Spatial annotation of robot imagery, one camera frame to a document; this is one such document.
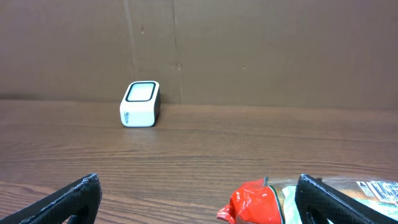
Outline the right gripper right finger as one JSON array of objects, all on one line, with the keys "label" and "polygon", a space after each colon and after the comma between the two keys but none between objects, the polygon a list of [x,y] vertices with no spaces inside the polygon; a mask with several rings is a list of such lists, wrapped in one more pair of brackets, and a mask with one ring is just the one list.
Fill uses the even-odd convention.
[{"label": "right gripper right finger", "polygon": [[301,174],[298,179],[295,203],[302,223],[397,224],[308,174]]}]

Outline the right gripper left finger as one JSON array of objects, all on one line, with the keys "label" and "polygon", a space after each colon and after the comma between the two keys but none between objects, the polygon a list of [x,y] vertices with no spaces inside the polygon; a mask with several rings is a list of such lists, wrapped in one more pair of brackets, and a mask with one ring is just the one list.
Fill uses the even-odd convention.
[{"label": "right gripper left finger", "polygon": [[102,199],[97,174],[88,174],[16,213],[1,223],[87,223],[96,220]]}]

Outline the orange spaghetti packet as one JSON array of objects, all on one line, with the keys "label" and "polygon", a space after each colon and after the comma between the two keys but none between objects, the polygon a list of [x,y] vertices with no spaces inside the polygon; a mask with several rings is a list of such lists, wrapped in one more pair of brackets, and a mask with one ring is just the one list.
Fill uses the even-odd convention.
[{"label": "orange spaghetti packet", "polygon": [[[397,221],[396,181],[370,177],[314,178]],[[228,223],[302,223],[295,203],[297,182],[269,181],[267,177],[245,182],[216,216]]]}]

